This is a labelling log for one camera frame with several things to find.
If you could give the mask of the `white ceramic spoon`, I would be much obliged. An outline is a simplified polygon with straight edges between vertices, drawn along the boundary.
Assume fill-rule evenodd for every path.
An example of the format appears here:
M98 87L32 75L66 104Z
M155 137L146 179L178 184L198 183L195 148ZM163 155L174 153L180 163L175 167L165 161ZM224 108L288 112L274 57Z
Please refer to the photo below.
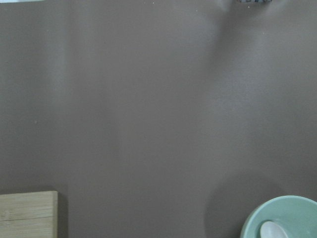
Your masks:
M289 238L289 235L282 226L273 222L266 221L260 228L261 238Z

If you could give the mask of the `mint green bowl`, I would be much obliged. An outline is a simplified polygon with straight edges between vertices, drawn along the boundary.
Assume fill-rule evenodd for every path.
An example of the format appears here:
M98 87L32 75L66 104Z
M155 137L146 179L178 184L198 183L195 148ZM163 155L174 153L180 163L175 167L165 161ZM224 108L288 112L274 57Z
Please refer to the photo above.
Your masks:
M280 196L266 201L249 214L240 237L259 238L261 226L267 221L283 227L290 238L315 238L317 202L296 195Z

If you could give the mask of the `bamboo cutting board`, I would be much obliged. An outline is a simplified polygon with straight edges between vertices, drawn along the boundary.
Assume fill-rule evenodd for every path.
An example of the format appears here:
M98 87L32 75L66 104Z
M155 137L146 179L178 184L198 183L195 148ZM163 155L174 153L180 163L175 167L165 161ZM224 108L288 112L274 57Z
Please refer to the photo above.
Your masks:
M0 196L2 238L56 238L58 192L39 191Z

